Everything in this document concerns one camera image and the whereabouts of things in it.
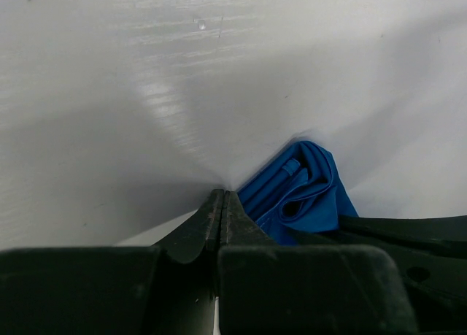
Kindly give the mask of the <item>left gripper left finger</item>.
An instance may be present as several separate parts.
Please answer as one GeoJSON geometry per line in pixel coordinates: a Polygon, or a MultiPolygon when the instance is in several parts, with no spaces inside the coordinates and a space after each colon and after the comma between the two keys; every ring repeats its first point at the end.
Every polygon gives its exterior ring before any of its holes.
{"type": "Polygon", "coordinates": [[[211,334],[224,191],[149,247],[1,253],[3,334],[211,334]]]}

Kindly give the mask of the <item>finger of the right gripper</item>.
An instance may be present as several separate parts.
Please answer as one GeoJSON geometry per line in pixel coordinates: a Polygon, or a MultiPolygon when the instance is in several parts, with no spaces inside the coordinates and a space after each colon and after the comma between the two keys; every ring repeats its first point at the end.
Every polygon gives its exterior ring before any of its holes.
{"type": "Polygon", "coordinates": [[[375,238],[435,255],[466,257],[466,216],[402,219],[341,215],[339,227],[332,231],[308,233],[290,229],[289,232],[301,244],[315,243],[319,238],[338,239],[348,233],[357,238],[375,238]]]}
{"type": "Polygon", "coordinates": [[[423,334],[466,333],[466,259],[387,248],[423,334]]]}

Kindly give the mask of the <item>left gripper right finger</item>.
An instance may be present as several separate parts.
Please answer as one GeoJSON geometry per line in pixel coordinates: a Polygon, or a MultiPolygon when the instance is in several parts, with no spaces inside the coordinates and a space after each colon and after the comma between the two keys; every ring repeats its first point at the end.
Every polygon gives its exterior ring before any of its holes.
{"type": "Polygon", "coordinates": [[[245,214],[234,192],[221,215],[222,334],[416,334],[393,259],[359,244],[282,246],[245,214]]]}

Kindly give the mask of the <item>blue cloth napkin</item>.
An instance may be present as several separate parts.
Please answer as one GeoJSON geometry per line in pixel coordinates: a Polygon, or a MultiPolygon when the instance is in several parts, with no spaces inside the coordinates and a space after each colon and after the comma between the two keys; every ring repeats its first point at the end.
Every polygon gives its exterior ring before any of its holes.
{"type": "Polygon", "coordinates": [[[275,242],[295,245],[291,230],[322,233],[339,216],[357,217],[330,152],[292,143],[238,191],[245,213],[275,242]]]}

